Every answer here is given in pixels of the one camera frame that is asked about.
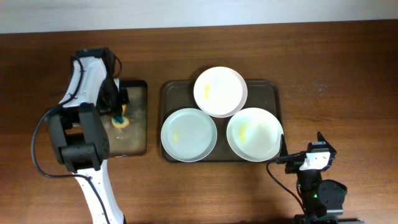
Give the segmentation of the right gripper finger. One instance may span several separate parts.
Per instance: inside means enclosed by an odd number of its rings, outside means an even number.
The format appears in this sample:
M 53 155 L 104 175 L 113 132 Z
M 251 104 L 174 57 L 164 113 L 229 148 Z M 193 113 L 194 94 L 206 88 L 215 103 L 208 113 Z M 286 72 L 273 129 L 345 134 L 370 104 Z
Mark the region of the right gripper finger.
M 325 144 L 328 144 L 328 141 L 325 139 L 320 131 L 317 132 L 317 140 L 318 142 L 324 142 Z
M 288 150 L 287 150 L 285 136 L 284 136 L 284 134 L 281 134 L 279 156 L 280 157 L 285 157 L 285 156 L 288 156 L 288 155 L 289 155 L 289 153 L 288 153 Z

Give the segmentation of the green and yellow sponge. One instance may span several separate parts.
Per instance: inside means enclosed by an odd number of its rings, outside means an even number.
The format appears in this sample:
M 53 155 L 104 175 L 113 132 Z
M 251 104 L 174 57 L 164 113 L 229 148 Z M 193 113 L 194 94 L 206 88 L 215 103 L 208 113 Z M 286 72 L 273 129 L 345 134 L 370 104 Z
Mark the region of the green and yellow sponge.
M 122 105 L 123 110 L 123 122 L 115 122 L 115 115 L 112 117 L 111 122 L 115 128 L 124 129 L 129 125 L 129 120 L 124 116 L 126 111 L 127 105 Z

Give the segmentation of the cream white plate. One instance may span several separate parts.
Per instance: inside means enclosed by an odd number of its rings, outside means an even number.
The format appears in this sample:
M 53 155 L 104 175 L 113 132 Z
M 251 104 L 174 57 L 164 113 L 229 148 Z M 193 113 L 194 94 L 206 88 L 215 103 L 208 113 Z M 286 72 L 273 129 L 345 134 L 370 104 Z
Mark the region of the cream white plate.
M 229 120 L 226 138 L 232 151 L 250 162 L 265 162 L 280 152 L 283 127 L 272 113 L 246 108 Z

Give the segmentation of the pale blue plate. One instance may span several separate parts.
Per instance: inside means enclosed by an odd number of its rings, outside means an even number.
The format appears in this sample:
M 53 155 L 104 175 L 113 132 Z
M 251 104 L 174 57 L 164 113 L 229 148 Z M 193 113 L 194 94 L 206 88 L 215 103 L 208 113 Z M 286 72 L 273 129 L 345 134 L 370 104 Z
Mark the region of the pale blue plate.
M 173 112 L 164 121 L 161 144 L 168 155 L 180 162 L 204 159 L 218 139 L 215 122 L 205 112 L 184 108 Z

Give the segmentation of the pink plate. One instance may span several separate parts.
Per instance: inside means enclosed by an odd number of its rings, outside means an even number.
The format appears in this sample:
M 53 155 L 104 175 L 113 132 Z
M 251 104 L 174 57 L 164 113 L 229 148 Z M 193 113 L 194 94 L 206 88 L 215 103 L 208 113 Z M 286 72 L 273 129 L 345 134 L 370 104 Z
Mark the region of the pink plate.
M 248 88 L 243 77 L 232 68 L 212 67 L 196 79 L 193 96 L 199 109 L 206 114 L 226 118 L 243 108 Z

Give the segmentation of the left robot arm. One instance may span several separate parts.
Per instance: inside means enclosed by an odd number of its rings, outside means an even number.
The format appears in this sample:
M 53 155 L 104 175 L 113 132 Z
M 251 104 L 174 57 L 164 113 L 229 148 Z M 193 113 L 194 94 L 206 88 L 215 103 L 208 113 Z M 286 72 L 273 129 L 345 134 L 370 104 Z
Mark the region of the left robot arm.
M 104 47 L 78 50 L 70 59 L 72 78 L 66 94 L 42 121 L 46 123 L 56 160 L 67 168 L 85 197 L 93 223 L 125 223 L 108 176 L 110 142 L 101 115 L 123 123 L 129 103 L 119 87 L 120 59 Z

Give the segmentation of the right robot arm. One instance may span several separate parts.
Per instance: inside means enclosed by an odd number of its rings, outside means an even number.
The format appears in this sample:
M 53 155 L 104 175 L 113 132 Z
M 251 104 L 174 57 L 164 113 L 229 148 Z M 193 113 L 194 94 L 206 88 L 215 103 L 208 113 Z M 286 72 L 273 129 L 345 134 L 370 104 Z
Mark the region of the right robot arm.
M 288 154 L 285 137 L 281 136 L 281 155 L 271 160 L 275 164 L 285 165 L 286 174 L 295 174 L 297 181 L 293 194 L 303 213 L 295 215 L 292 223 L 362 223 L 357 218 L 340 219 L 343 214 L 348 188 L 331 179 L 323 179 L 322 172 L 328 170 L 335 160 L 336 150 L 317 133 L 317 140 L 310 142 L 307 149 Z

